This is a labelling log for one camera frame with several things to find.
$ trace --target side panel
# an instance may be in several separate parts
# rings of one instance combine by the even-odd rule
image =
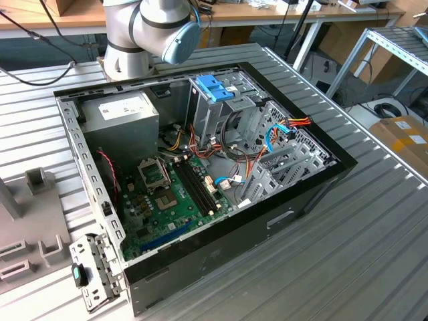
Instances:
[[[347,172],[342,173],[340,177],[335,177],[307,190],[282,206],[268,211],[261,217],[178,259],[172,264],[166,265],[145,278],[135,278],[134,283],[130,282],[134,315],[137,316],[143,313],[147,308],[197,282],[209,272],[238,255],[251,250],[281,231],[293,220],[309,212],[333,185],[346,174]],[[129,268],[125,270],[128,281],[132,279],[130,273],[133,273],[133,270]]]

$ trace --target slotted metal surface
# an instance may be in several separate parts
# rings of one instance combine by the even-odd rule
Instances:
[[[428,47],[412,27],[374,28],[367,37],[428,76]]]
[[[312,115],[358,165],[309,215],[139,320],[422,320],[428,313],[428,191],[416,173],[256,44],[198,50],[182,65],[157,60],[156,67],[167,73],[241,61],[250,61]],[[24,73],[34,80],[52,78],[52,72]],[[0,101],[0,176],[12,179],[25,169],[47,167],[56,175],[72,238],[97,231],[52,89],[12,82],[0,76],[0,95],[8,97]],[[100,68],[85,64],[57,88],[101,82]],[[133,320],[124,296],[87,315],[69,269],[0,296],[0,315]]]

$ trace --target black cable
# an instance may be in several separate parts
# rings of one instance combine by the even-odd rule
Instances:
[[[386,96],[386,97],[389,97],[389,98],[394,98],[396,101],[398,101],[399,103],[400,103],[400,105],[405,109],[405,111],[406,111],[406,113],[408,114],[408,115],[410,115],[409,114],[409,109],[406,107],[406,105],[404,105],[403,104],[403,102],[401,101],[401,100],[399,100],[396,96],[394,96],[394,95],[391,95],[391,94],[384,94],[384,93],[380,93],[380,94],[376,94],[376,95],[374,95],[374,97],[373,97],[373,99],[372,100],[376,100],[376,98],[378,97],[378,96]]]
[[[372,115],[374,115],[380,119],[402,116],[401,111],[397,107],[395,107],[395,106],[393,106],[387,102],[383,102],[382,104],[377,104],[373,109],[368,107],[367,103],[366,103],[366,106],[364,106],[361,103],[357,103],[357,104],[359,106],[363,107],[368,112],[370,112]]]
[[[226,156],[230,159],[232,159],[233,161],[237,161],[240,163],[246,162],[247,158],[249,160],[254,159],[255,157],[257,157],[259,155],[259,153],[253,153],[253,154],[246,154],[245,152],[243,152],[242,150],[238,149],[238,148],[234,148],[235,150],[238,150],[241,155],[239,154],[235,154],[234,152],[232,152],[229,147],[226,145],[226,130],[227,130],[227,126],[229,125],[230,122],[233,122],[238,115],[241,112],[232,112],[229,114],[229,116],[227,117],[226,121],[223,123],[223,126],[221,127],[220,130],[220,145],[223,148],[223,152],[226,154]]]
[[[278,31],[278,34],[275,36],[275,41],[274,41],[274,45],[272,46],[272,50],[275,50],[276,43],[278,42],[278,39],[280,38],[280,34],[281,34],[281,31],[282,31],[282,28],[284,28],[284,23],[286,22],[287,13],[288,13],[288,9],[289,8],[290,8],[290,6],[288,5],[286,13],[284,14],[284,17],[282,18],[282,23],[281,23],[280,30]]]
[[[421,90],[421,89],[426,89],[426,88],[428,88],[428,87],[424,86],[424,87],[419,87],[419,88],[415,88],[414,90],[412,90],[412,92],[410,93],[410,97],[409,97],[409,105],[411,105],[413,102],[413,95],[415,94],[415,92],[417,92],[418,90]]]
[[[392,117],[400,117],[402,116],[401,111],[387,103],[387,102],[383,102],[382,104],[377,104],[373,110],[379,115],[379,118],[392,118]]]
[[[4,17],[6,20],[8,20],[9,22],[11,22],[14,25],[16,25],[22,31],[26,32],[28,34],[28,36],[30,36],[34,40],[36,40],[36,41],[42,41],[42,42],[50,45],[51,47],[57,49],[58,51],[62,52],[63,54],[65,54],[65,55],[67,55],[68,57],[71,58],[71,62],[68,64],[67,69],[58,78],[56,78],[56,79],[54,79],[54,80],[52,80],[50,82],[43,82],[43,83],[39,83],[39,82],[36,82],[36,83],[35,82],[27,82],[26,80],[22,80],[21,78],[18,78],[17,76],[15,76],[14,74],[8,72],[7,70],[5,70],[2,67],[0,67],[0,71],[4,72],[9,77],[12,77],[13,79],[16,79],[18,82],[21,82],[21,83],[26,84],[26,85],[30,85],[30,86],[48,86],[48,85],[52,85],[52,84],[56,83],[58,80],[62,79],[72,68],[74,68],[74,66],[76,65],[76,59],[74,59],[74,57],[72,55],[70,55],[68,52],[66,52],[63,49],[59,48],[58,46],[54,45],[48,38],[46,38],[46,37],[38,34],[37,32],[34,32],[34,31],[31,31],[31,30],[28,30],[28,29],[24,28],[18,22],[14,21],[12,18],[10,18],[6,14],[4,14],[4,12],[0,11],[0,15],[2,17]]]
[[[30,36],[31,38],[33,38],[34,40],[37,41],[43,41],[45,43],[47,43],[48,45],[54,47],[55,49],[57,49],[58,51],[62,52],[63,54],[67,55],[68,57],[71,58],[71,60],[73,62],[77,62],[76,59],[70,55],[68,52],[64,51],[63,49],[59,48],[58,46],[54,45],[47,37],[44,37],[40,34],[38,34],[37,32],[28,30],[26,28],[24,28],[22,25],[20,25],[18,22],[14,21],[12,18],[9,18],[6,14],[4,14],[4,12],[0,11],[0,15],[5,18],[6,20],[12,22],[14,25],[16,25],[18,28],[20,28],[22,31],[26,32],[28,34],[28,36]]]
[[[53,17],[51,16],[51,13],[49,12],[49,10],[46,7],[46,4],[43,0],[39,0],[41,6],[43,7],[43,10],[46,12],[47,17],[49,18],[49,20],[51,21],[53,27],[56,30],[56,33],[66,42],[72,44],[72,45],[76,45],[78,47],[84,48],[84,49],[89,49],[91,47],[94,47],[94,45],[92,45],[91,43],[76,43],[72,40],[67,39],[66,37],[64,37],[60,31],[60,29],[58,28],[55,20],[53,19]]]
[[[267,31],[265,31],[264,29],[261,28],[261,26],[256,25],[256,27],[263,33],[265,33],[266,35],[269,35],[271,37],[276,37],[277,35],[272,35],[271,33],[268,33]]]
[[[4,72],[5,74],[7,74],[9,77],[12,77],[13,79],[16,79],[18,82],[22,82],[23,84],[26,85],[30,85],[30,86],[48,86],[48,85],[52,85],[54,83],[56,83],[58,80],[62,79],[73,67],[75,66],[74,62],[70,62],[68,64],[67,69],[56,79],[50,81],[50,82],[27,82],[25,80],[22,80],[21,78],[18,78],[17,76],[15,76],[14,74],[11,74],[10,72],[8,72],[7,70],[4,70],[2,67],[0,67],[0,71]]]
[[[356,104],[360,105],[361,107],[363,107],[365,110],[367,110],[368,112],[370,112],[373,116],[376,116],[377,118],[380,118],[379,115],[373,109],[371,109],[370,107],[368,107],[368,105],[364,106],[363,104],[361,104],[359,102],[357,102]]]

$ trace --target gray robot arm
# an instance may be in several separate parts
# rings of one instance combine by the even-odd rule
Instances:
[[[108,47],[104,69],[113,80],[150,74],[150,53],[184,62],[201,31],[186,0],[104,0]]]

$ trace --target sticker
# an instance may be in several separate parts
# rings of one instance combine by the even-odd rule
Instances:
[[[236,88],[235,86],[230,86],[230,87],[226,87],[226,90],[228,91],[228,92],[232,92],[232,91],[238,91],[238,88]]]
[[[175,229],[175,224],[174,223],[169,223],[168,224],[168,228],[169,228],[170,231],[174,230]]]
[[[417,144],[426,144],[425,139],[422,138],[422,136],[419,135],[410,135],[410,138],[417,143]]]
[[[104,117],[104,120],[128,116],[136,114],[137,112],[142,112],[145,116],[153,115],[152,108],[140,97],[107,102],[105,104],[101,104],[98,109]]]
[[[395,124],[397,124],[401,129],[411,129],[410,125],[406,122],[395,122]]]

